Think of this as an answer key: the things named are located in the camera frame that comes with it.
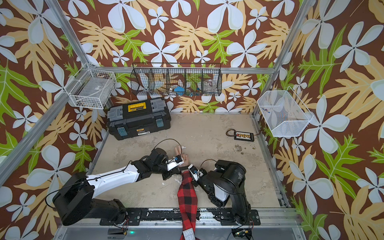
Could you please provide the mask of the red black plaid sleeve forearm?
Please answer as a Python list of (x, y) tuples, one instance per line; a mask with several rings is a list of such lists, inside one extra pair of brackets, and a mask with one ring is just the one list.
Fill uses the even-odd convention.
[(182, 171), (182, 183), (177, 193), (183, 224), (181, 240), (198, 240), (195, 234), (198, 198), (193, 180), (194, 178), (188, 170)]

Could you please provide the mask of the black wrist watch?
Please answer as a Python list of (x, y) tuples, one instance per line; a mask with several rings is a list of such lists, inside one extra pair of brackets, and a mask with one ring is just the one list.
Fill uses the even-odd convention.
[(189, 170), (189, 166), (179, 167), (179, 170), (180, 170), (181, 172), (188, 171), (188, 170)]

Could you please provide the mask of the mannequin hand peace sign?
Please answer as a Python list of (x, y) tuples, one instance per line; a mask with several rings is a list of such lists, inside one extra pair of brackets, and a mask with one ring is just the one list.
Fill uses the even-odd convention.
[(175, 147), (176, 155), (181, 156), (181, 158), (182, 158), (182, 163), (178, 165), (179, 168), (188, 167), (190, 165), (189, 156), (187, 154), (183, 154), (182, 150), (183, 149), (181, 146)]

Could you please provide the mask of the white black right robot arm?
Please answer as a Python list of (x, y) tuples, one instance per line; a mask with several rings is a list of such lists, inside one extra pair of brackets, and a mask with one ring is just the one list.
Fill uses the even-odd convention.
[(246, 169), (241, 164), (218, 160), (213, 171), (207, 172), (193, 165), (190, 165), (188, 170), (193, 177), (194, 186), (201, 187), (211, 203), (223, 208), (230, 200), (233, 221), (240, 225), (248, 221), (251, 205), (245, 193)]

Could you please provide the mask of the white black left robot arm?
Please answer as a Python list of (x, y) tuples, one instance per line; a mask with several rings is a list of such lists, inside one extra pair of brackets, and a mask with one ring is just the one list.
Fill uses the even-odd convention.
[(184, 163), (181, 155), (169, 158), (167, 153), (155, 148), (148, 156), (126, 166), (97, 175), (87, 176), (77, 173), (53, 197), (54, 208), (64, 226), (73, 225), (83, 219), (100, 219), (101, 225), (120, 225), (128, 220), (128, 210), (124, 204), (113, 199), (100, 200), (102, 193), (122, 185), (132, 184), (161, 174), (166, 180), (179, 174), (179, 166)]

